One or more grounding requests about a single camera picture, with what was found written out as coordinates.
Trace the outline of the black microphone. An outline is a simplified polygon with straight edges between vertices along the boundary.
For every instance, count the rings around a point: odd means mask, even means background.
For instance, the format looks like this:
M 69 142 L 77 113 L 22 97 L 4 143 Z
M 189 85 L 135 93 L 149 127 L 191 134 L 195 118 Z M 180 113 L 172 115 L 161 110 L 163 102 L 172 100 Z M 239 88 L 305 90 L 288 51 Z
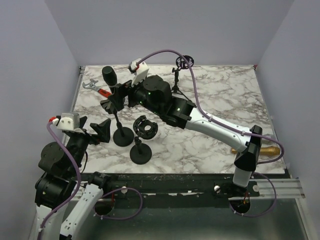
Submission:
M 108 85 L 110 92 L 113 94 L 118 83 L 116 72 L 111 66 L 104 66 L 101 72 L 103 80 Z

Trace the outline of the black tripod microphone stand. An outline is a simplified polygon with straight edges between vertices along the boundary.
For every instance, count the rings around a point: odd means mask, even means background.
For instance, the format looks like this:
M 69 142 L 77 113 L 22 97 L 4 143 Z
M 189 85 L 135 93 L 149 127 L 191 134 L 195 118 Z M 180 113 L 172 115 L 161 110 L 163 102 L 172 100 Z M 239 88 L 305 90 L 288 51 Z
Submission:
M 171 92 L 174 93 L 174 94 L 182 95 L 187 100 L 189 100 L 189 98 L 180 90 L 180 88 L 178 86 L 178 82 L 180 80 L 179 79 L 179 75 L 180 75 L 180 71 L 181 70 L 187 70 L 189 68 L 188 64 L 189 64 L 190 67 L 192 67 L 194 65 L 195 61 L 189 55 L 184 55 L 183 57 L 186 59 L 186 61 L 181 56 L 179 56 L 175 60 L 176 68 L 174 68 L 174 67 L 172 68 L 171 72 L 174 73 L 174 85 L 171 88 Z

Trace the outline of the gold microphone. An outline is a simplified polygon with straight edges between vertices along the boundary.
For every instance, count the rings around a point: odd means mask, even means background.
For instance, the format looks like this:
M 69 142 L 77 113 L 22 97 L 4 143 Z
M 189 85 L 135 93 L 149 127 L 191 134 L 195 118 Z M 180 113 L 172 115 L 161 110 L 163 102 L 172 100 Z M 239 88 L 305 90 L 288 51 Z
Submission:
M 248 148 L 245 150 L 248 153 L 257 153 L 257 149 L 254 147 Z M 268 147 L 262 147 L 260 148 L 259 155 L 262 156 L 279 156 L 281 153 L 281 150 L 279 147 L 276 146 L 268 146 Z

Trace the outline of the silver microphone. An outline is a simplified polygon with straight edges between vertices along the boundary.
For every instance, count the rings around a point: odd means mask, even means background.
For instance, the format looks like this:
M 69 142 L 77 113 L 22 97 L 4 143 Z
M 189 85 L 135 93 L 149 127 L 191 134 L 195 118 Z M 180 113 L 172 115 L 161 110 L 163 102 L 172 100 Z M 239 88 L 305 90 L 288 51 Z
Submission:
M 264 134 L 262 140 L 263 141 L 271 141 L 274 139 L 274 135 L 273 134 Z

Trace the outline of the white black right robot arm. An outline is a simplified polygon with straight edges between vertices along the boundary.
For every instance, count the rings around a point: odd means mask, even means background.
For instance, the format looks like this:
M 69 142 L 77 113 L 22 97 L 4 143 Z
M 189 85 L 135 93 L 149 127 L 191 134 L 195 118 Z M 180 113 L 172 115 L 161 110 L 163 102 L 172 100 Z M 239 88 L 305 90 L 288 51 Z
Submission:
M 137 85 L 132 85 L 130 80 L 118 83 L 116 76 L 103 79 L 112 92 L 111 101 L 118 111 L 123 109 L 124 98 L 128 98 L 130 107 L 141 105 L 172 127 L 203 133 L 234 148 L 238 154 L 230 191 L 236 196 L 247 192 L 262 145 L 256 136 L 263 132 L 260 126 L 248 128 L 227 121 L 219 125 L 216 123 L 218 117 L 206 118 L 192 101 L 173 96 L 169 83 L 158 75 L 149 76 Z

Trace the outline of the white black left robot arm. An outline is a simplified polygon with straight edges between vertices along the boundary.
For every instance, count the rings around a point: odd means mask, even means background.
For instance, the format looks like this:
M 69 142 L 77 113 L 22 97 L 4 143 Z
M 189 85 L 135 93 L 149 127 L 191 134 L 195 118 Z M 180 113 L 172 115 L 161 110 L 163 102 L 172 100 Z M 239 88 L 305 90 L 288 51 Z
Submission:
M 111 191 L 110 177 L 98 172 L 88 177 L 74 209 L 64 218 L 69 202 L 82 186 L 81 166 L 89 145 L 108 143 L 111 120 L 91 123 L 93 134 L 84 129 L 87 117 L 63 113 L 52 117 L 46 128 L 54 141 L 41 151 L 38 167 L 44 171 L 35 184 L 35 240 L 73 240 L 99 198 Z

